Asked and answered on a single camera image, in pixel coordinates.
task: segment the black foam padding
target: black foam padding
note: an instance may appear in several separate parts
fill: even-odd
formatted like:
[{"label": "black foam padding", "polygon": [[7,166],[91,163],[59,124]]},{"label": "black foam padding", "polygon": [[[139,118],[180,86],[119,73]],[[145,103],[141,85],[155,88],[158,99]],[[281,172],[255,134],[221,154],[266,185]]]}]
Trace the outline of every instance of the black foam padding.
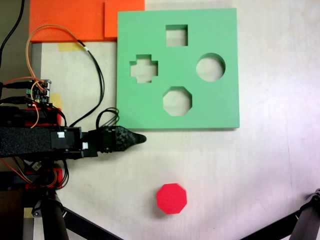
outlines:
[{"label": "black foam padding", "polygon": [[0,157],[51,151],[49,129],[0,127]]}]

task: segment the circular hole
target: circular hole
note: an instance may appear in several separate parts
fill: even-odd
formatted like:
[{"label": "circular hole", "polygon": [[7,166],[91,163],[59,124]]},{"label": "circular hole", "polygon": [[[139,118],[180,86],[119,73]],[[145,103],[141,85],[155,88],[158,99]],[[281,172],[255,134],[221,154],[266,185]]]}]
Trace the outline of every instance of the circular hole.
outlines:
[{"label": "circular hole", "polygon": [[226,71],[225,61],[215,53],[203,55],[196,65],[196,73],[207,82],[214,82],[222,78]]}]

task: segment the orange wire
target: orange wire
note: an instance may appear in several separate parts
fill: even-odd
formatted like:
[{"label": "orange wire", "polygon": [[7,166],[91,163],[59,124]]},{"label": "orange wire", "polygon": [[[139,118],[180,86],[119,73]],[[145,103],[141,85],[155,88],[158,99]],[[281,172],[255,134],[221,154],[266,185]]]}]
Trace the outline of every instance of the orange wire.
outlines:
[{"label": "orange wire", "polygon": [[27,40],[27,42],[26,42],[25,57],[26,57],[26,64],[27,64],[27,66],[28,66],[28,69],[29,69],[29,71],[30,71],[30,74],[31,74],[31,76],[33,76],[34,78],[36,77],[36,75],[35,75],[35,72],[33,71],[32,67],[31,67],[30,59],[29,59],[29,45],[30,45],[30,41],[31,41],[31,38],[33,37],[33,35],[34,35],[37,31],[39,31],[39,30],[41,30],[41,29],[43,29],[43,28],[48,28],[48,27],[62,29],[62,30],[64,30],[64,31],[68,32],[71,36],[73,36],[75,40],[77,40],[77,41],[79,40],[79,39],[76,37],[76,35],[73,34],[68,28],[66,28],[66,27],[64,27],[64,26],[61,26],[61,25],[58,25],[58,24],[44,24],[44,25],[38,26],[35,30],[33,30],[33,32],[30,34],[30,36],[29,36],[29,38],[28,38],[28,40]]},{"label": "orange wire", "polygon": [[[1,161],[2,161],[8,168],[10,168],[10,169],[11,169],[12,171],[14,171],[16,174],[18,174],[18,175],[20,176],[20,178],[22,178],[23,180],[25,180],[27,183],[32,184],[32,181],[30,181],[29,179],[27,179],[26,177],[24,177],[23,175],[21,175],[17,170],[15,170],[12,166],[10,166],[9,163],[6,162],[6,160],[4,160],[3,158],[0,158],[0,159],[1,159]],[[56,182],[57,182],[57,180],[58,180],[58,175],[57,175],[57,172],[56,172],[55,170],[53,170],[53,171],[54,171],[54,181],[53,181],[53,183],[50,183],[49,185],[44,185],[44,186],[41,185],[41,187],[48,187],[48,188],[50,188],[50,187],[52,187],[52,186],[54,186],[54,185],[56,184]]]},{"label": "orange wire", "polygon": [[17,170],[15,170],[12,166],[10,166],[6,160],[4,160],[3,158],[0,158],[1,161],[7,166],[9,167],[12,171],[14,171],[16,174],[18,174],[20,176],[20,178],[22,178],[23,180],[25,180],[27,183],[32,184],[32,182],[29,179],[26,179],[24,176],[22,176]]},{"label": "orange wire", "polygon": [[32,80],[37,80],[37,81],[42,82],[42,83],[45,82],[45,81],[43,81],[43,80],[41,80],[39,78],[33,77],[33,76],[22,76],[22,77],[17,77],[17,78],[11,79],[9,81],[6,81],[3,85],[7,85],[9,83],[16,82],[16,81],[19,81],[19,80],[22,80],[22,79],[32,79]]},{"label": "orange wire", "polygon": [[[37,84],[37,81],[35,81],[34,84],[33,84],[32,87],[31,87],[30,95],[31,95],[31,100],[32,100],[32,101],[34,100],[33,92],[34,92],[34,86],[35,86],[36,84]],[[34,108],[35,108],[35,110],[36,110],[36,115],[37,115],[37,117],[36,117],[36,122],[33,124],[32,127],[30,127],[31,129],[33,129],[33,128],[38,124],[38,122],[39,122],[39,111],[38,111],[38,108],[37,108],[37,104],[34,103],[33,105],[34,105]]]}]

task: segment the circuit board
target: circuit board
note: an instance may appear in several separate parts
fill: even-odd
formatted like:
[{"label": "circuit board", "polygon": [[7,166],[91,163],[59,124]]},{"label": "circuit board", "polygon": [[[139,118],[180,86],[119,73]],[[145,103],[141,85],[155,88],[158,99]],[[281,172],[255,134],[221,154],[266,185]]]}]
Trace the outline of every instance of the circuit board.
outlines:
[{"label": "circuit board", "polygon": [[[43,80],[44,82],[39,82],[40,86],[44,89],[41,91],[38,87],[34,87],[32,90],[32,97],[34,101],[40,104],[49,104],[50,102],[50,86],[51,80]],[[31,87],[26,89],[26,94],[29,98],[31,98]]]}]

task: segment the square hole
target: square hole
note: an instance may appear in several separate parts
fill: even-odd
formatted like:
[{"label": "square hole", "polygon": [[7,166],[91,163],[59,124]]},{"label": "square hole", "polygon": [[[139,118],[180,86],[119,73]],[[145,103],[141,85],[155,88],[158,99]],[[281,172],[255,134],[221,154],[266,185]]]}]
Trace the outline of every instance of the square hole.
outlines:
[{"label": "square hole", "polygon": [[188,46],[188,25],[166,25],[165,36],[167,47]]}]

